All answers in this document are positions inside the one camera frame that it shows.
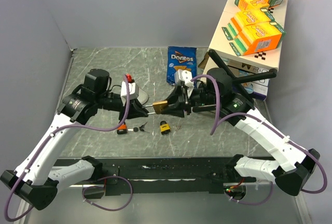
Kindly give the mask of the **yellow padlock black shackle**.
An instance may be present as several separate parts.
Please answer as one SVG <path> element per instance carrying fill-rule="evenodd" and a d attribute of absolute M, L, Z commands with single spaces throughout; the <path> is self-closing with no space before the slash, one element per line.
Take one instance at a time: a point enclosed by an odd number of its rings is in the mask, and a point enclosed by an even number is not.
<path fill-rule="evenodd" d="M 162 135 L 167 135 L 170 132 L 171 132 L 171 128 L 170 128 L 169 124 L 166 121 L 162 120 L 160 122 L 160 133 Z"/>

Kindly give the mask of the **brass padlock silver shackle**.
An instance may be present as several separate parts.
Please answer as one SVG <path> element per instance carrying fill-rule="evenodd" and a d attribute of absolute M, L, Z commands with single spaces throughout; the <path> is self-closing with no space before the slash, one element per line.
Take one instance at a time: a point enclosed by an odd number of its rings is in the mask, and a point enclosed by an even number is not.
<path fill-rule="evenodd" d="M 162 114 L 162 111 L 168 106 L 168 101 L 157 101 L 150 105 L 144 105 L 143 108 L 152 107 L 156 114 Z"/>

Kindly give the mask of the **front yellow sponge pack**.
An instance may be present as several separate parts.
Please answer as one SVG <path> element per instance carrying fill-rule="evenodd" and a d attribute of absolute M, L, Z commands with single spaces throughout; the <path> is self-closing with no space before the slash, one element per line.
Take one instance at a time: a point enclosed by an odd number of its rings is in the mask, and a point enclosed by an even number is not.
<path fill-rule="evenodd" d="M 276 49 L 285 35 L 285 30 L 277 22 L 261 22 L 245 26 L 229 44 L 239 57 Z"/>

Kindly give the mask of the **black head key bunch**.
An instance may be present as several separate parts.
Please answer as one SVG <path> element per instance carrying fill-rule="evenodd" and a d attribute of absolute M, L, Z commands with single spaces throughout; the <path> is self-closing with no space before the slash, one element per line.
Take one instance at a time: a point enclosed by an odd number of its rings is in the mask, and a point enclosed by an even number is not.
<path fill-rule="evenodd" d="M 142 124 L 139 127 L 134 127 L 132 129 L 127 129 L 128 132 L 147 132 L 145 130 L 145 126 L 146 126 L 147 122 L 145 122 L 144 124 Z"/>

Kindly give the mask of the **black folding stand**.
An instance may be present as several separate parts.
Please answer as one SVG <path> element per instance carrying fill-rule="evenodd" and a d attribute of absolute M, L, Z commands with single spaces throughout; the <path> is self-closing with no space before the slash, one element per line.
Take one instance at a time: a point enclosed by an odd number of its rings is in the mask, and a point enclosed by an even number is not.
<path fill-rule="evenodd" d="M 254 107 L 254 99 L 248 94 L 240 83 L 240 78 L 236 78 L 221 57 L 213 49 L 208 51 L 209 57 L 217 65 L 207 71 L 217 82 L 220 96 L 216 95 L 210 79 L 203 86 L 199 86 L 197 93 L 190 97 L 193 103 L 193 111 L 215 110 L 221 115 L 230 113 L 246 113 Z"/>

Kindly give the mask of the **white shelf board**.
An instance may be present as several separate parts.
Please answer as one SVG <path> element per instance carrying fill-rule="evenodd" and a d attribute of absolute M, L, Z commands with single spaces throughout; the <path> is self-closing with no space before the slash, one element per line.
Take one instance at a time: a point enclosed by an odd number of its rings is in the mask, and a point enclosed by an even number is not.
<path fill-rule="evenodd" d="M 221 58 L 279 69 L 288 0 L 227 0 L 209 49 Z"/>

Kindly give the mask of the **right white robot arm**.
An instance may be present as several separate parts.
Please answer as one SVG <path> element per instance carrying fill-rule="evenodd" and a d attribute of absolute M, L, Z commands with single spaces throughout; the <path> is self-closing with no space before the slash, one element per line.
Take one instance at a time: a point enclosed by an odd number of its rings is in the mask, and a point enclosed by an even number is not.
<path fill-rule="evenodd" d="M 297 196 L 318 165 L 320 154 L 305 149 L 276 129 L 254 106 L 253 100 L 233 90 L 233 79 L 222 68 L 212 68 L 206 82 L 195 87 L 192 73 L 179 69 L 174 74 L 175 89 L 167 97 L 163 114 L 184 117 L 192 111 L 215 111 L 213 130 L 224 121 L 248 134 L 273 160 L 235 155 L 227 168 L 231 181 L 252 177 L 276 184 L 285 193 Z"/>

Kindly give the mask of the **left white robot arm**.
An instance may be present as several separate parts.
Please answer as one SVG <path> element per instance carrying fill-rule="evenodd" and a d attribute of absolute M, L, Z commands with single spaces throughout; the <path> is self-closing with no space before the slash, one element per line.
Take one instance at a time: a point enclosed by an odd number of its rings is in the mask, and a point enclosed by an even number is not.
<path fill-rule="evenodd" d="M 111 81 L 108 71 L 91 69 L 84 82 L 63 98 L 49 129 L 29 156 L 16 169 L 2 173 L 1 181 L 11 193 L 42 210 L 63 189 L 80 181 L 95 184 L 102 179 L 103 165 L 91 156 L 57 171 L 52 167 L 68 142 L 87 127 L 86 123 L 99 109 L 119 112 L 120 124 L 134 118 L 134 113 L 147 116 L 142 105 L 148 94 L 130 75 L 121 83 L 120 93 L 111 91 Z"/>

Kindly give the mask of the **blue Doritos chip bag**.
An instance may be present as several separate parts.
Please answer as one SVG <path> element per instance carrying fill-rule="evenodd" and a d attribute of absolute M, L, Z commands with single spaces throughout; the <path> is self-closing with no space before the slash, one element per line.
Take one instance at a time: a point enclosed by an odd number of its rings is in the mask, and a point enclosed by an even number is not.
<path fill-rule="evenodd" d="M 196 52 L 195 47 L 168 46 L 166 81 L 169 85 L 175 85 L 175 73 L 179 69 L 190 71 L 193 77 L 197 76 Z"/>

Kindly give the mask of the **white cardboard box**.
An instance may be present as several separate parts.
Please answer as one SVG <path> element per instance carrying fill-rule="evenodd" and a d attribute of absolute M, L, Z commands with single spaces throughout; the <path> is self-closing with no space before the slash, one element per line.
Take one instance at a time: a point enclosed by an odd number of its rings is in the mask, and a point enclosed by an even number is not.
<path fill-rule="evenodd" d="M 225 58 L 223 62 L 236 78 L 240 78 L 241 85 L 251 97 L 262 101 L 267 98 L 269 81 L 276 77 L 273 69 L 266 70 Z"/>

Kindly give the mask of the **orange black small padlock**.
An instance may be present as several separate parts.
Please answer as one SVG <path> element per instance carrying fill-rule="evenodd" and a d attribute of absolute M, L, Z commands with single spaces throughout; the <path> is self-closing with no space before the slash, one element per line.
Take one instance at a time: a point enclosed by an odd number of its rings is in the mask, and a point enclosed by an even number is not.
<path fill-rule="evenodd" d="M 127 132 L 128 132 L 128 128 L 127 128 L 127 125 L 126 125 L 125 122 L 122 125 L 120 125 L 119 128 L 116 131 L 116 133 L 118 135 L 127 134 Z"/>

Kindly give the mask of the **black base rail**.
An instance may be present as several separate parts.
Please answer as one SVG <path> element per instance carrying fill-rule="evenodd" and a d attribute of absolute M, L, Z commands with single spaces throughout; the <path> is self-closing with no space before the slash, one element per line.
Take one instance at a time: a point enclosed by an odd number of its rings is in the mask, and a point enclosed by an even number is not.
<path fill-rule="evenodd" d="M 101 181 L 79 180 L 81 185 L 106 185 L 106 195 L 123 193 L 208 192 L 222 194 L 224 187 L 253 183 L 230 166 L 230 157 L 99 158 Z"/>

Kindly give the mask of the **yellow sponge pack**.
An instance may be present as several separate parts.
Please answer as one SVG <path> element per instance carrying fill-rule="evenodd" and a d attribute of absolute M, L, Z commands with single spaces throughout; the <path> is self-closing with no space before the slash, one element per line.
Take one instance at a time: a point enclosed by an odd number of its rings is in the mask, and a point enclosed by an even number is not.
<path fill-rule="evenodd" d="M 265 8 L 239 11 L 230 18 L 222 30 L 228 40 L 233 40 L 244 27 L 274 20 L 273 15 Z"/>
<path fill-rule="evenodd" d="M 229 44 L 239 57 L 276 49 L 285 35 L 285 30 L 277 22 L 261 22 L 245 26 Z"/>

